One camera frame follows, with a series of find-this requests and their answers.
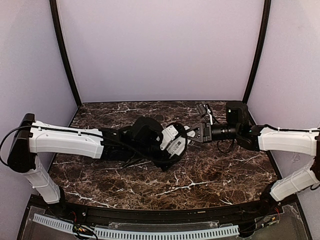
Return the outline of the white remote control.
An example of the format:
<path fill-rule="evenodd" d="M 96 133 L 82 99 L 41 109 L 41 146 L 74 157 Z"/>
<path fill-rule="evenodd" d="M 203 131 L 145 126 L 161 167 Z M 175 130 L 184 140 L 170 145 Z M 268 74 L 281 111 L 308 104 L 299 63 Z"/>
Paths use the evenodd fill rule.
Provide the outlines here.
<path fill-rule="evenodd" d="M 185 130 L 189 130 L 190 127 L 185 125 L 184 126 Z M 191 142 L 189 137 L 194 137 L 195 136 L 195 131 L 192 130 L 190 132 L 187 133 L 187 146 L 188 144 Z M 183 152 L 183 150 L 185 149 L 185 143 L 186 143 L 186 138 L 179 136 L 177 139 L 173 140 L 168 147 L 166 148 L 167 152 L 170 155 L 169 159 L 173 159 L 176 156 L 180 156 Z"/>

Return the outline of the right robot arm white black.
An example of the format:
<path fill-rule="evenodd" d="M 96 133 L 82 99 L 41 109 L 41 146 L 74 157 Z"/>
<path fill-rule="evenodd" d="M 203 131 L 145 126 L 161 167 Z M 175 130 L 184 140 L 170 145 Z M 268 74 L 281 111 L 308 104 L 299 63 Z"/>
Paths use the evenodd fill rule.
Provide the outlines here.
<path fill-rule="evenodd" d="M 260 195 L 262 207 L 270 209 L 283 199 L 320 183 L 320 130 L 287 129 L 271 125 L 251 125 L 248 106 L 241 101 L 225 105 L 226 123 L 219 124 L 207 104 L 198 104 L 201 117 L 210 120 L 190 128 L 192 141 L 209 143 L 233 140 L 249 151 L 285 151 L 310 155 L 308 164 L 289 176 L 270 183 Z"/>

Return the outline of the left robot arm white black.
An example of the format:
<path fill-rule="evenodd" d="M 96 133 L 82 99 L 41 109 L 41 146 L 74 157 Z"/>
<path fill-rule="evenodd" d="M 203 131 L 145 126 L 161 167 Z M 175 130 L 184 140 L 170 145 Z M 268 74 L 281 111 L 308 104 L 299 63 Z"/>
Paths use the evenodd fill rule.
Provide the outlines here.
<path fill-rule="evenodd" d="M 72 210 L 66 204 L 63 188 L 44 169 L 39 153 L 78 155 L 125 164 L 141 158 L 165 171 L 182 158 L 188 146 L 187 131 L 182 124 L 173 122 L 163 127 L 150 117 L 139 117 L 133 125 L 120 129 L 80 129 L 46 124 L 28 113 L 10 135 L 13 140 L 3 165 L 24 175 L 59 217 L 71 215 Z"/>

